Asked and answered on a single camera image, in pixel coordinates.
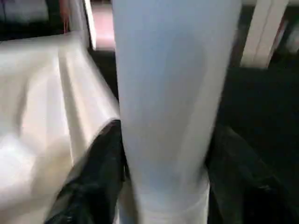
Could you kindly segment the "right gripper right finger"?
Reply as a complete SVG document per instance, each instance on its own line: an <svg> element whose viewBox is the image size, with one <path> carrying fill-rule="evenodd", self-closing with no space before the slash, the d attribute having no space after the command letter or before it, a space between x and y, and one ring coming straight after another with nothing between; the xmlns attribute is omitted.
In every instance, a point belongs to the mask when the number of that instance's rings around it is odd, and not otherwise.
<svg viewBox="0 0 299 224"><path fill-rule="evenodd" d="M297 224L299 196L248 142L228 126L215 127L207 156L211 224Z"/></svg>

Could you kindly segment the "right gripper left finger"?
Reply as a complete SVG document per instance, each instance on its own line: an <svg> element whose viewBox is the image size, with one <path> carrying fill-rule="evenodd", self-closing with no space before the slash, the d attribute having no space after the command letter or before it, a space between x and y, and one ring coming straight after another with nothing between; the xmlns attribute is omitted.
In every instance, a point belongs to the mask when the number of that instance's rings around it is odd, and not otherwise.
<svg viewBox="0 0 299 224"><path fill-rule="evenodd" d="M124 176L121 122L108 123L69 173L46 224L112 224Z"/></svg>

